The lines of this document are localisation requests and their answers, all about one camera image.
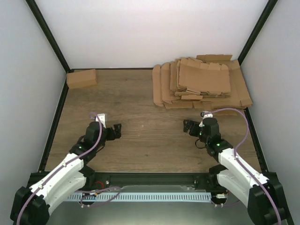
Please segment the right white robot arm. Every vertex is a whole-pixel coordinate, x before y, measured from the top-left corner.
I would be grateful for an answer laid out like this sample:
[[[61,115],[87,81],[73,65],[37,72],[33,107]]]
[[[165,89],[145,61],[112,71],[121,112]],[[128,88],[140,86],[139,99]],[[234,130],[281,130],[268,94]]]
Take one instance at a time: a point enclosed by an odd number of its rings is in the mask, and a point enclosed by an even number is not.
[[[224,187],[236,196],[255,225],[279,225],[288,218],[284,189],[276,173],[260,173],[243,160],[221,137],[218,121],[211,114],[204,115],[201,122],[184,120],[183,131],[204,143],[207,153],[218,162],[209,169],[209,185]]]

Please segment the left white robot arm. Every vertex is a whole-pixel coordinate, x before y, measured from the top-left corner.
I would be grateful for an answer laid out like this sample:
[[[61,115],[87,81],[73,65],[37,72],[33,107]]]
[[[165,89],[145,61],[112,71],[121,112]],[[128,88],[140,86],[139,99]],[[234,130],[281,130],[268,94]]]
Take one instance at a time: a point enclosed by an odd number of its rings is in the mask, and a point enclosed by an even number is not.
[[[102,150],[106,141],[121,137],[121,124],[106,128],[93,121],[63,161],[30,187],[17,190],[10,214],[15,225],[45,225],[54,210],[74,192],[96,196],[107,188],[94,190],[95,171],[87,164]]]

